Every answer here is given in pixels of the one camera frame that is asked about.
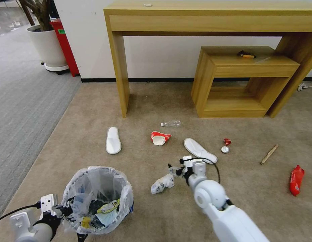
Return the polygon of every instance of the trash can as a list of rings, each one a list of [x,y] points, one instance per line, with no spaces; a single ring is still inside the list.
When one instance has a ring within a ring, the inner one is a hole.
[[[73,213],[63,225],[79,234],[107,234],[133,211],[133,191],[124,173],[103,166],[79,170],[63,193],[62,204],[73,200]]]
[[[76,65],[76,62],[75,62],[68,38],[66,37],[61,20],[58,18],[57,20],[52,21],[51,25],[53,26],[55,30],[57,39],[62,48],[62,51],[64,53],[66,62],[68,63],[68,66],[70,68],[70,72],[72,76],[79,75],[80,72],[79,72],[78,66]]]

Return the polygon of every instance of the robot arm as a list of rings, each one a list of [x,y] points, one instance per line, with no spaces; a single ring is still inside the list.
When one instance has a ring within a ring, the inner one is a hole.
[[[64,216],[72,213],[70,204],[57,205],[57,196],[49,194],[41,198],[41,216],[37,221],[34,208],[10,217],[10,223],[15,233],[15,242],[49,242],[51,241]]]
[[[251,218],[242,209],[232,204],[223,186],[206,178],[205,162],[202,159],[190,159],[191,156],[183,157],[182,170],[170,166],[169,171],[185,177],[194,192],[196,204],[212,221],[214,232],[219,240],[221,242],[269,242]]]

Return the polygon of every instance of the wooden side table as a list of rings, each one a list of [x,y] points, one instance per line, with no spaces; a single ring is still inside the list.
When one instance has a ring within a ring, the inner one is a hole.
[[[241,50],[257,58],[237,55]],[[192,88],[200,118],[263,117],[299,64],[269,46],[202,46]],[[212,87],[215,77],[250,77],[245,87]]]
[[[104,9],[122,117],[130,90],[123,36],[281,36],[276,51],[300,64],[269,109],[275,117],[312,69],[312,2],[115,1]]]

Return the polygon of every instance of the beige carpet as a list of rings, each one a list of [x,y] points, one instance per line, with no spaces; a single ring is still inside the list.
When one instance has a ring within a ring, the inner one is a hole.
[[[42,195],[62,196],[80,168],[101,165],[123,171],[133,186],[134,212],[112,233],[90,241],[218,241],[211,222],[196,206],[185,181],[151,195],[152,183],[166,174],[167,163],[188,155],[186,137],[196,139],[218,156],[222,185],[233,203],[255,221],[271,241],[312,241],[312,89],[296,92],[275,118],[199,119],[190,98],[191,83],[131,83],[128,116],[121,118],[115,83],[82,84],[6,211],[36,202]],[[180,128],[160,122],[182,121]],[[106,131],[117,126],[122,151],[105,151]],[[172,134],[164,146],[150,141],[154,130]],[[223,138],[230,153],[222,154]],[[275,145],[264,166],[259,162]],[[300,164],[306,174],[302,191],[288,190],[291,170]],[[207,174],[217,179],[214,167]],[[76,241],[62,226],[54,242]],[[0,241],[13,241],[8,219],[0,222]]]

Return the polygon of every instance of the white wall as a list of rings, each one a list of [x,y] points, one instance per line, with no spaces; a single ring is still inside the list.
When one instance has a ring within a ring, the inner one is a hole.
[[[81,77],[114,78],[103,14],[103,8],[113,0],[54,1]],[[128,75],[133,78],[193,77],[202,45],[269,45],[275,48],[279,40],[279,37],[126,36]]]

